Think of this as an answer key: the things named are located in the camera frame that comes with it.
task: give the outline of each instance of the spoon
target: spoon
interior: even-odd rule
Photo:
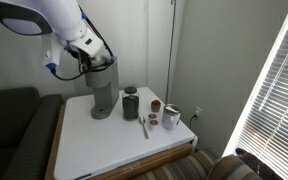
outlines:
[[[147,134],[146,128],[145,128],[145,126],[144,126],[144,124],[145,124],[145,118],[144,118],[143,116],[140,116],[140,117],[138,118],[138,121],[139,121],[140,124],[142,124],[142,126],[143,126],[145,139],[148,139],[148,134]]]

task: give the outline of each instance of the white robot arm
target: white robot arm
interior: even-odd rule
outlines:
[[[103,47],[103,41],[87,28],[76,0],[0,0],[0,22],[21,35],[54,33],[71,54],[93,58]],[[59,57],[49,63],[58,62]]]

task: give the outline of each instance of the dark couch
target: dark couch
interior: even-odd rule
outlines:
[[[0,90],[0,179],[44,178],[62,104],[36,88]]]

